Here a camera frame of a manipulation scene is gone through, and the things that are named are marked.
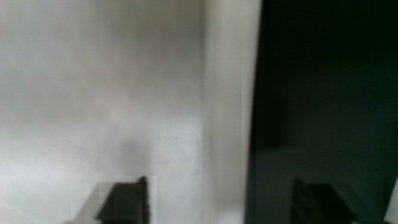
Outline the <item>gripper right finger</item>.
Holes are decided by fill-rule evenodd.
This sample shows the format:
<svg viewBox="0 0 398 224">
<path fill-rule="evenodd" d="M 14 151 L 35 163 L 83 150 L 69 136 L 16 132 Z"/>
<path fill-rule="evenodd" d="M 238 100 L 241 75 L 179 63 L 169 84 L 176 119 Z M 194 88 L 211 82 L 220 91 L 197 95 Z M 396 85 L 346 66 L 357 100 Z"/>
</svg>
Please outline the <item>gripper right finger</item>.
<svg viewBox="0 0 398 224">
<path fill-rule="evenodd" d="M 371 213 L 346 184 L 291 184 L 289 224 L 371 224 Z"/>
</svg>

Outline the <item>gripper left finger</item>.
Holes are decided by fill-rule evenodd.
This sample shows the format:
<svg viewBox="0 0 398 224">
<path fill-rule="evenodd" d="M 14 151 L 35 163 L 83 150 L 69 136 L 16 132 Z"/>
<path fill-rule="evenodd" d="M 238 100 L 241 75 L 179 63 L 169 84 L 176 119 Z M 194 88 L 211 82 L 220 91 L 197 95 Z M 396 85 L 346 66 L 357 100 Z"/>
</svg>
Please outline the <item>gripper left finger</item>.
<svg viewBox="0 0 398 224">
<path fill-rule="evenodd" d="M 117 183 L 96 215 L 99 224 L 149 224 L 147 178 Z"/>
</svg>

